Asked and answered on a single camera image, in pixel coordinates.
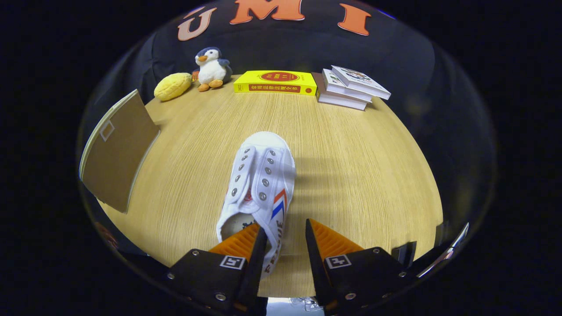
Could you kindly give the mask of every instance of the cardboard folder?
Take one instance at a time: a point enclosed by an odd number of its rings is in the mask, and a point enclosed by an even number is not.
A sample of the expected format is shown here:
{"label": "cardboard folder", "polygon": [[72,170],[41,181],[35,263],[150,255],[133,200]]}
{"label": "cardboard folder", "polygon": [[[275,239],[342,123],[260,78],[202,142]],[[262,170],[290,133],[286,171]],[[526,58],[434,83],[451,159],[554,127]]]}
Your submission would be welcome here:
{"label": "cardboard folder", "polygon": [[80,180],[100,201],[126,213],[138,170],[159,134],[138,91],[132,91],[90,135],[80,160]]}

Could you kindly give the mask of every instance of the white book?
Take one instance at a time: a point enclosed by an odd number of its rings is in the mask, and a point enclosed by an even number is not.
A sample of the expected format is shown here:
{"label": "white book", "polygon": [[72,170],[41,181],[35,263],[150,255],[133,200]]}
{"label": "white book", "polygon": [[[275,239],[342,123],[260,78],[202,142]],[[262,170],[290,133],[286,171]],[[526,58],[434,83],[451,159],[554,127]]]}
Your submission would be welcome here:
{"label": "white book", "polygon": [[388,100],[390,92],[364,73],[332,65],[332,71],[349,88]]}
{"label": "white book", "polygon": [[346,85],[344,85],[343,82],[329,69],[323,69],[322,76],[324,77],[326,90],[330,92],[356,97],[369,103],[373,98],[370,94],[347,88]]}
{"label": "white book", "polygon": [[319,73],[312,73],[314,81],[318,88],[316,89],[316,99],[321,103],[328,103],[333,105],[341,105],[351,107],[353,109],[365,110],[367,102],[361,99],[345,96],[339,93],[334,93],[326,90],[322,75]]}

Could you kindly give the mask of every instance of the screw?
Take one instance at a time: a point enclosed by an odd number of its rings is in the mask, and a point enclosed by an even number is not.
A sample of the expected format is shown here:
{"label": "screw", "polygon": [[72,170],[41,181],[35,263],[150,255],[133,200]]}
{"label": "screw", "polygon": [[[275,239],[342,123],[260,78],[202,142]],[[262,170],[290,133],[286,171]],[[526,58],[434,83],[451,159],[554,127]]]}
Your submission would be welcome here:
{"label": "screw", "polygon": [[225,296],[224,294],[222,294],[222,293],[217,293],[217,294],[215,295],[215,298],[216,298],[217,300],[219,300],[219,301],[226,301],[226,296]]}

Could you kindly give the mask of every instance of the canvas shoe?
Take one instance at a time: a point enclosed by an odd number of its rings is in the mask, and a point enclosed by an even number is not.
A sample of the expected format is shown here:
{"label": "canvas shoe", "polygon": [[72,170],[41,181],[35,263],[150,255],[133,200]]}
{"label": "canvas shoe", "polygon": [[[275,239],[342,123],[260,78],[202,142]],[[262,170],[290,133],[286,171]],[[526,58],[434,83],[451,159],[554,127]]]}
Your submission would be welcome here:
{"label": "canvas shoe", "polygon": [[273,271],[279,258],[295,175],[291,151],[275,133],[251,135],[234,159],[216,234],[222,242],[252,223],[263,227],[268,245],[262,277]]}

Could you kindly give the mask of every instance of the penguin's orange foot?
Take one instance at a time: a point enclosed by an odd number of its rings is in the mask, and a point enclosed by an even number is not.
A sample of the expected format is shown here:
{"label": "penguin's orange foot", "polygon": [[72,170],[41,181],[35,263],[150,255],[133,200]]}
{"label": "penguin's orange foot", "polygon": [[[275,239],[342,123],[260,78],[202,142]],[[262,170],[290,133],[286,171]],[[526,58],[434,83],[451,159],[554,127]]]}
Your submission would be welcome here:
{"label": "penguin's orange foot", "polygon": [[209,90],[209,85],[206,84],[206,83],[202,84],[202,85],[199,86],[199,88],[197,88],[197,90],[199,90],[200,92],[207,91],[207,90]]}
{"label": "penguin's orange foot", "polygon": [[223,81],[219,80],[219,79],[215,79],[215,80],[209,82],[209,87],[211,87],[211,88],[218,88],[221,85],[223,85]]}

